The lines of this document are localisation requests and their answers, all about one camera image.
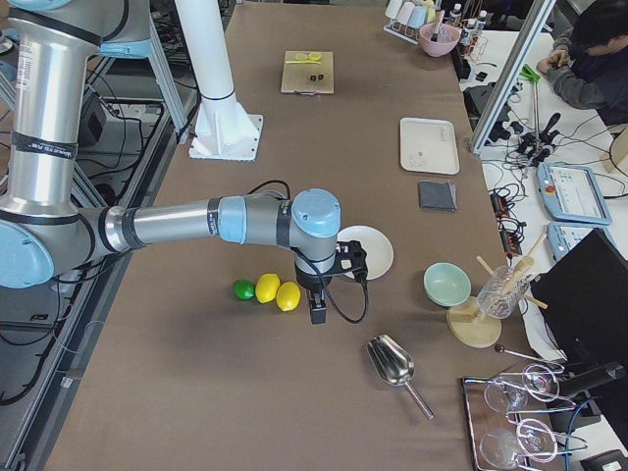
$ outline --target paper tray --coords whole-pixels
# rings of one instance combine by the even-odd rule
[[[403,118],[399,136],[404,170],[445,175],[460,171],[455,133],[449,121]]]

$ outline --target table surface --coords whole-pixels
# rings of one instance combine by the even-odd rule
[[[192,160],[183,146],[156,202],[242,194],[277,178],[293,193],[330,190],[344,227],[375,227],[394,247],[392,268],[369,284],[367,319],[349,325],[330,309],[325,325],[311,326],[303,302],[282,313],[236,300],[236,279],[294,279],[279,248],[216,239],[145,248],[46,469],[471,468],[459,378],[488,377],[514,360],[456,340],[422,280],[432,263],[453,262],[477,293],[486,275],[475,256],[494,266],[504,257],[481,163],[466,150],[471,129],[449,58],[428,58],[385,33],[386,22],[383,8],[238,5],[227,42],[238,100],[265,117],[257,159]],[[333,51],[335,94],[280,94],[285,50]],[[453,123],[458,175],[401,169],[404,117]],[[421,180],[451,180],[458,210],[421,210]],[[361,312],[359,286],[337,279],[331,291],[348,314]],[[413,384],[434,421],[376,374],[365,344],[384,333],[414,357]],[[500,341],[528,349],[520,316],[503,321]]]

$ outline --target electronic device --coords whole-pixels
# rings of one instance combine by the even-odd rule
[[[628,459],[618,449],[612,449],[580,461],[584,471],[626,471]]]
[[[557,221],[602,225],[612,222],[589,167],[541,162],[537,179],[541,198]]]
[[[628,365],[628,262],[599,229],[593,229],[547,273],[531,283],[557,346],[575,375],[606,363]],[[614,430],[628,444],[628,380],[594,387],[589,393]]]
[[[575,247],[593,229],[600,229],[608,240],[612,241],[610,232],[605,226],[584,223],[549,223],[548,242],[554,260],[557,262],[564,257],[569,250]]]

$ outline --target blue joint cap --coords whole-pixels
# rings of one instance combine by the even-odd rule
[[[227,242],[244,243],[246,239],[246,204],[243,196],[228,196],[218,206],[218,234]]]
[[[28,12],[48,12],[55,8],[61,8],[72,0],[11,0],[9,5],[21,8]]]
[[[46,247],[29,231],[0,220],[0,286],[29,288],[54,275],[54,263]]]
[[[333,237],[340,230],[340,203],[324,189],[299,193],[292,202],[291,213],[294,223],[311,236]]]
[[[151,47],[150,39],[133,42],[103,42],[98,55],[117,59],[145,59],[150,55]]]

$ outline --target lime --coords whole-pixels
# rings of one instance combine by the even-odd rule
[[[255,285],[249,280],[235,280],[234,293],[240,299],[250,299],[255,295]]]

